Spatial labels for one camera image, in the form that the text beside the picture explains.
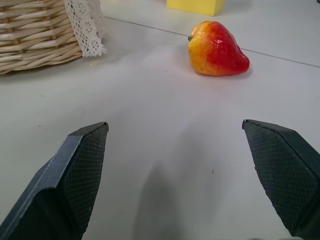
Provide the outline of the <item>red and yellow toy fruit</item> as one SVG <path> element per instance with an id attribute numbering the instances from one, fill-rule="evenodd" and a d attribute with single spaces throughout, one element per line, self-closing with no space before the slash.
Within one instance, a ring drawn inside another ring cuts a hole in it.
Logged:
<path id="1" fill-rule="evenodd" d="M 220 22 L 203 21 L 188 37 L 190 66 L 207 76 L 224 77 L 246 73 L 249 58 L 242 52 L 232 33 Z"/>

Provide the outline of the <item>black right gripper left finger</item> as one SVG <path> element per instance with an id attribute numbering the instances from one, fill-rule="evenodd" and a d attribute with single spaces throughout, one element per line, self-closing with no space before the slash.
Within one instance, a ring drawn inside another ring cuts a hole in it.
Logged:
<path id="1" fill-rule="evenodd" d="M 0 240 L 82 240 L 100 187 L 108 131 L 107 122 L 98 122 L 65 138 L 0 225 Z"/>

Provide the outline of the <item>yellow block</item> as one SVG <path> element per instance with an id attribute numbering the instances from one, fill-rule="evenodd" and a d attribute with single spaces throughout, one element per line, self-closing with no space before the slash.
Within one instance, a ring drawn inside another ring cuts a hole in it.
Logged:
<path id="1" fill-rule="evenodd" d="M 166 0 L 166 7 L 173 10 L 206 16 L 216 16 L 226 0 Z"/>

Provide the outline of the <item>white lace cloth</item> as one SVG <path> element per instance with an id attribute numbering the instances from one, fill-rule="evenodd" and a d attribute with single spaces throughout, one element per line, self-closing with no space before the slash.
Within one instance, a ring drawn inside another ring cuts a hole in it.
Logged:
<path id="1" fill-rule="evenodd" d="M 100 0 L 64 0 L 66 14 L 83 57 L 107 53 L 103 44 L 106 25 Z"/>

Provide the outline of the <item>woven wicker basket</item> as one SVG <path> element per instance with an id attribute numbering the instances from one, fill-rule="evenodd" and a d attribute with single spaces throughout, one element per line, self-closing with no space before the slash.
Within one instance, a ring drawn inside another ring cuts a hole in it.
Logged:
<path id="1" fill-rule="evenodd" d="M 0 0 L 0 75 L 82 56 L 65 0 Z"/>

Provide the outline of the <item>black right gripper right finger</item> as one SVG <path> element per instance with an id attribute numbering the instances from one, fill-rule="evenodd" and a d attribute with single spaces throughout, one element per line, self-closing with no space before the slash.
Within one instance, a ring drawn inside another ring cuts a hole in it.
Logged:
<path id="1" fill-rule="evenodd" d="M 295 130 L 242 122 L 259 181 L 293 237 L 320 240 L 320 153 Z"/>

